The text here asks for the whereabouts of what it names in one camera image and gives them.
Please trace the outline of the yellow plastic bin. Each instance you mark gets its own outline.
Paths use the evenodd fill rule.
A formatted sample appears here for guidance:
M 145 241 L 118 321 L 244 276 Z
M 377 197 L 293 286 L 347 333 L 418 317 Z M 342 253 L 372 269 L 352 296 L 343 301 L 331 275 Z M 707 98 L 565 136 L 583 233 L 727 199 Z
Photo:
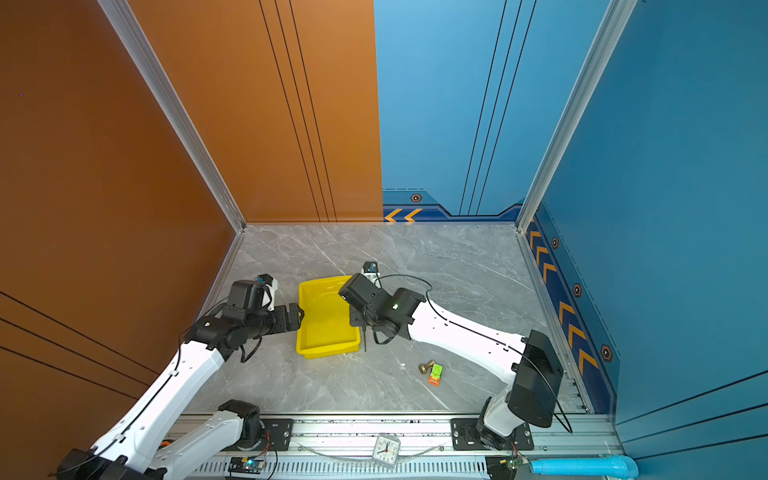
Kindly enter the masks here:
M 350 276 L 309 280 L 298 288 L 304 318 L 297 333 L 296 351 L 305 359 L 353 353 L 361 334 L 350 325 L 350 306 L 339 295 Z

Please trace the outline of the green circuit board left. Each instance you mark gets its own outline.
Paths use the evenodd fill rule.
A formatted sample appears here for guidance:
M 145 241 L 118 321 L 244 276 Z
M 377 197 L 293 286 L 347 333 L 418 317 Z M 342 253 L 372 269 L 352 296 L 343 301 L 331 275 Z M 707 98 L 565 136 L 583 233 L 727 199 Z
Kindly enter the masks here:
M 266 471 L 267 462 L 264 459 L 255 457 L 231 457 L 227 473 L 232 476 L 235 474 L 261 475 Z

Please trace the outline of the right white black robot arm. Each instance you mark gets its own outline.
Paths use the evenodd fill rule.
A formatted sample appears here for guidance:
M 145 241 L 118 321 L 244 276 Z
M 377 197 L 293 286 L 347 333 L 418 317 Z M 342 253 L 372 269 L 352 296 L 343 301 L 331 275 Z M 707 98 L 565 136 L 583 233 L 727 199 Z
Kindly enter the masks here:
M 471 361 L 502 382 L 501 393 L 488 398 L 476 430 L 486 447 L 502 450 L 524 424 L 549 428 L 558 420 L 572 431 L 559 402 L 564 368 L 550 338 L 532 330 L 513 334 L 481 325 L 435 303 L 430 295 L 399 288 L 388 293 L 379 280 L 356 273 L 339 290 L 354 321 L 375 335 L 378 345 L 397 337 L 430 344 Z

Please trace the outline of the small white clock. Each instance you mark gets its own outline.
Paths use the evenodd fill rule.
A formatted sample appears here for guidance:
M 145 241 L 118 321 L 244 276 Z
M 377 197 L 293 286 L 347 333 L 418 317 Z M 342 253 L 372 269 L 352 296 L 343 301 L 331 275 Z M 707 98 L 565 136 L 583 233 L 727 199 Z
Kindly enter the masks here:
M 372 460 L 384 467 L 395 468 L 400 454 L 401 441 L 389 434 L 377 436 L 371 454 Z

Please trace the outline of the small brass fitting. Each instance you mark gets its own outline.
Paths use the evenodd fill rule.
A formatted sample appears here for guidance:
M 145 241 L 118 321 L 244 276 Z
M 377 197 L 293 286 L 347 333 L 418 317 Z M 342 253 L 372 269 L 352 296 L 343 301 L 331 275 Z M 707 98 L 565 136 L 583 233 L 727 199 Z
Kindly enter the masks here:
M 434 361 L 429 361 L 429 362 L 427 362 L 427 363 L 424 363 L 424 364 L 420 364 L 420 365 L 418 366 L 418 370 L 419 370 L 419 372 L 420 372 L 421 374 L 427 374 L 428 372 L 430 372 L 430 371 L 431 371 L 431 369 L 432 369 L 432 367 L 433 367 L 434 365 L 435 365 L 435 362 L 434 362 Z

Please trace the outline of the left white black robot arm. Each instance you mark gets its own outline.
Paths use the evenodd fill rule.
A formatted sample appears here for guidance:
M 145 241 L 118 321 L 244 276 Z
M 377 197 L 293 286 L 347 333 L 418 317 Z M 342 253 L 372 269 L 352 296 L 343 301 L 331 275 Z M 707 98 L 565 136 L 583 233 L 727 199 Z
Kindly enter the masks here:
M 201 426 L 162 444 L 176 420 L 207 380 L 234 354 L 252 355 L 248 341 L 296 331 L 304 312 L 296 303 L 276 303 L 270 275 L 236 281 L 229 296 L 180 336 L 175 357 L 131 409 L 89 449 L 71 450 L 56 479 L 184 479 L 226 447 L 258 447 L 267 435 L 257 406 L 229 400 Z

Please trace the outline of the aluminium front rail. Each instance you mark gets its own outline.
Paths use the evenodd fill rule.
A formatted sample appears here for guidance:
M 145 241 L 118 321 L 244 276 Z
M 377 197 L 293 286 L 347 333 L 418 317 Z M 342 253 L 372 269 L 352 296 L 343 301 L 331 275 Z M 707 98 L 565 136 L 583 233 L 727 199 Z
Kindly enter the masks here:
M 530 426 L 533 451 L 453 449 L 450 420 L 478 418 L 474 414 L 271 414 L 292 418 L 289 449 L 240 451 L 226 447 L 184 479 L 489 479 L 523 477 L 529 463 L 542 459 L 601 458 L 623 454 L 617 434 L 604 415 L 576 414 L 571 432 L 559 423 L 550 428 Z M 171 427 L 162 444 L 170 445 L 201 426 L 208 417 L 184 415 Z M 401 441 L 398 463 L 387 468 L 371 454 L 380 434 Z M 526 465 L 509 470 L 507 458 L 522 457 Z M 231 457 L 264 459 L 261 475 L 227 473 Z

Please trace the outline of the small circuit board right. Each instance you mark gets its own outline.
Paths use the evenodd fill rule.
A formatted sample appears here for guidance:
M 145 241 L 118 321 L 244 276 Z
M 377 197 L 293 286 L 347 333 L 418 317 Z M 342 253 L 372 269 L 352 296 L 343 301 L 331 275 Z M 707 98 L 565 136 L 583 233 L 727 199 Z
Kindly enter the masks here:
M 505 460 L 505 465 L 509 470 L 516 470 L 526 465 L 526 461 L 524 458 L 518 456 L 515 458 L 507 458 Z

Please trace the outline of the blue plastic pipe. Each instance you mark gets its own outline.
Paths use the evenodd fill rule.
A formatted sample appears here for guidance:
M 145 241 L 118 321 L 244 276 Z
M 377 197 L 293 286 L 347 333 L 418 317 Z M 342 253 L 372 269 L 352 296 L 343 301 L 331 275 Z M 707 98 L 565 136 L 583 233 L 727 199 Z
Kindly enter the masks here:
M 533 460 L 529 466 L 533 474 L 548 476 L 607 476 L 616 479 L 636 479 L 639 476 L 636 462 L 623 455 Z

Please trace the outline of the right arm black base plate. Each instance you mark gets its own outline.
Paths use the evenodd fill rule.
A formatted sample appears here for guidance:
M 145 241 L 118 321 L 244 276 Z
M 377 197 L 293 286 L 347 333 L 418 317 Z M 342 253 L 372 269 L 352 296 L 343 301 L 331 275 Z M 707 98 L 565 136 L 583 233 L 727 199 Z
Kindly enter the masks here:
M 478 418 L 453 418 L 450 420 L 453 449 L 456 451 L 533 451 L 533 434 L 528 423 L 523 423 L 506 437 L 478 427 Z

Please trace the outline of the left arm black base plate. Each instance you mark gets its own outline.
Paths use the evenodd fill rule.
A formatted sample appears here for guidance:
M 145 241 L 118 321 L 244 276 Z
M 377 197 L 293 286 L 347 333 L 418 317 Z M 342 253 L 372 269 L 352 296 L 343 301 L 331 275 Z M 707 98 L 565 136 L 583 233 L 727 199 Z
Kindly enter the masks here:
M 289 449 L 294 420 L 292 418 L 261 418 L 257 435 L 250 435 L 239 440 L 235 448 L 240 451 L 277 450 L 284 452 Z

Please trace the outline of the green orange toy block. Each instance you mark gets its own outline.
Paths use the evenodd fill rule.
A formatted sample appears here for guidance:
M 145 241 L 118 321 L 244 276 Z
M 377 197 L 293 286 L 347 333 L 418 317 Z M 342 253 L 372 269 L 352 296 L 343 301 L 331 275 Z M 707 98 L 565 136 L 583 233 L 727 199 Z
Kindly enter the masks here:
M 433 386 L 439 386 L 441 384 L 443 373 L 443 366 L 439 364 L 432 364 L 428 367 L 428 383 Z

